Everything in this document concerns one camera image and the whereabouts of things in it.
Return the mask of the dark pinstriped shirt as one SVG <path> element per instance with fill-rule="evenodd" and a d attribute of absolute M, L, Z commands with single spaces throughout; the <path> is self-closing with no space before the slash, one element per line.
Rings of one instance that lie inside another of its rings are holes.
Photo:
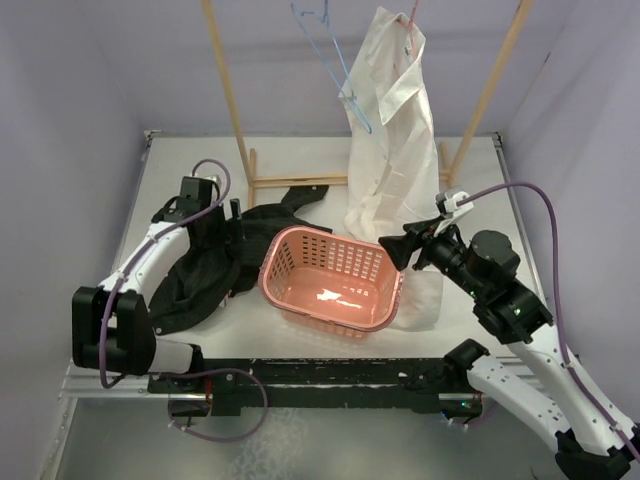
<path fill-rule="evenodd" d="M 277 203 L 242 213 L 245 241 L 239 247 L 190 248 L 169 270 L 150 302 L 158 335 L 186 331 L 206 320 L 226 297 L 252 289 L 272 240 L 282 230 L 311 224 L 296 212 L 323 200 L 327 185 L 291 187 Z"/>

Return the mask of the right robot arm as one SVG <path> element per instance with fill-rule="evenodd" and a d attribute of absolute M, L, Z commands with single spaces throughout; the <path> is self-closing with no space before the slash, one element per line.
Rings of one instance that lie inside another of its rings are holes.
<path fill-rule="evenodd" d="M 482 327 L 505 345 L 542 385 L 533 388 L 488 350 L 466 340 L 450 351 L 446 383 L 456 391 L 471 387 L 488 394 L 535 432 L 552 450 L 569 479 L 620 479 L 639 458 L 639 426 L 624 415 L 590 379 L 575 378 L 583 368 L 562 348 L 559 323 L 542 300 L 516 277 L 519 255 L 509 238 L 494 230 L 464 242 L 451 225 L 437 221 L 407 224 L 402 236 L 379 243 L 397 270 L 433 266 L 474 302 Z"/>

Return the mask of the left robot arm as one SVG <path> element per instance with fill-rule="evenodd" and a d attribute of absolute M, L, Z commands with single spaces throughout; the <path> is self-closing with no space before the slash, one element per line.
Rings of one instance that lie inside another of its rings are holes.
<path fill-rule="evenodd" d="M 82 286 L 71 300 L 72 359 L 99 372 L 110 389 L 127 376 L 170 375 L 184 392 L 206 378 L 201 348 L 165 340 L 152 325 L 150 303 L 170 269 L 195 245 L 193 228 L 223 211 L 230 176 L 185 176 L 179 194 L 152 216 L 140 244 L 96 287 Z"/>

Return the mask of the blue wire hanger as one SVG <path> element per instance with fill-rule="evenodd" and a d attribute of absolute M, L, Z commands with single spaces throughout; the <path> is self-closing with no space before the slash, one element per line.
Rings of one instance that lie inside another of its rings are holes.
<path fill-rule="evenodd" d="M 330 17 L 330 2 L 324 0 L 321 10 L 306 9 L 296 1 L 290 3 L 294 20 L 300 27 L 304 37 L 324 66 L 332 82 L 338 90 L 338 97 L 355 117 L 367 134 L 373 133 L 368 115 L 364 112 L 355 89 L 353 77 L 345 61 L 337 36 L 333 30 Z M 326 34 L 327 47 L 321 47 L 319 41 L 310 30 L 310 22 L 314 19 Z"/>

